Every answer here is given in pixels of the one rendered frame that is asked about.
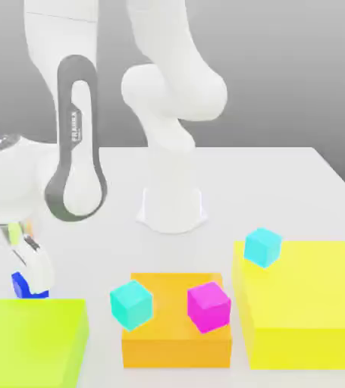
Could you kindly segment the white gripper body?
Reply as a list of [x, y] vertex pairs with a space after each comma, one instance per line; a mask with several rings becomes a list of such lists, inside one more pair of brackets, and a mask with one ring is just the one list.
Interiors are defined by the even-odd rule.
[[20, 272], [27, 281], [31, 293], [50, 291], [54, 284], [54, 271], [45, 250], [28, 234], [12, 247], [12, 252], [20, 262], [15, 272]]

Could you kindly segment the small blue cube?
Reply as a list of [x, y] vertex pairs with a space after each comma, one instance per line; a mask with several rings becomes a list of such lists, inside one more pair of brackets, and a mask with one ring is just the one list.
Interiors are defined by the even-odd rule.
[[31, 293], [27, 281], [20, 272], [11, 275], [12, 284], [16, 297], [19, 299], [46, 299], [49, 297], [49, 291], [43, 293]]

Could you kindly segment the small turquoise cube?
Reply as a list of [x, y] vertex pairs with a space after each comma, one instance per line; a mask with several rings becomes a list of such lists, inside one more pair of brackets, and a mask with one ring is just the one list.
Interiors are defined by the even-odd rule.
[[111, 313], [121, 326], [132, 331], [153, 317], [153, 295], [137, 280], [110, 292]]

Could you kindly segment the small magenta cube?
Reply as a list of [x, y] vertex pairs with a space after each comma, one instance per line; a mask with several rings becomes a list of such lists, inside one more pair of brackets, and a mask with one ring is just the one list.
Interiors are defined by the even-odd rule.
[[187, 290], [187, 314], [200, 333], [208, 333], [230, 323], [231, 299], [215, 282]]

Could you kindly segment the small cyan cube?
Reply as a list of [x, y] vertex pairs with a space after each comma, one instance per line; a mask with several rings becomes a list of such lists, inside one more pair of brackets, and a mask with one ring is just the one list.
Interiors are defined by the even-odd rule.
[[282, 237], [265, 228], [258, 228], [245, 239], [243, 257], [261, 268], [268, 268], [280, 256]]

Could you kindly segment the large lime green box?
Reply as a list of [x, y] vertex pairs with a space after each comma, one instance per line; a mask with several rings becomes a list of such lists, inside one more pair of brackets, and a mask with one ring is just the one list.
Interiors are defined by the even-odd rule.
[[88, 337], [82, 299], [0, 299], [0, 388], [77, 388]]

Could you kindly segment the large orange box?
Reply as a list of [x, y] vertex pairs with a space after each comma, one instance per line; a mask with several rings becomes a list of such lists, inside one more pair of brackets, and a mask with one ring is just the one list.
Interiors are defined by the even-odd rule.
[[215, 281], [220, 273], [132, 273], [153, 295], [153, 317], [138, 328], [122, 332], [125, 368], [229, 368], [230, 323], [200, 333], [187, 314], [187, 290]]

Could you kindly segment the large yellow box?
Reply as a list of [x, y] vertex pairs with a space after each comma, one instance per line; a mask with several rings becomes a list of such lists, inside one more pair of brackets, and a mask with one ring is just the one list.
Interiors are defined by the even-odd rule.
[[345, 242], [285, 241], [261, 268], [234, 243], [232, 283], [253, 370], [345, 370]]

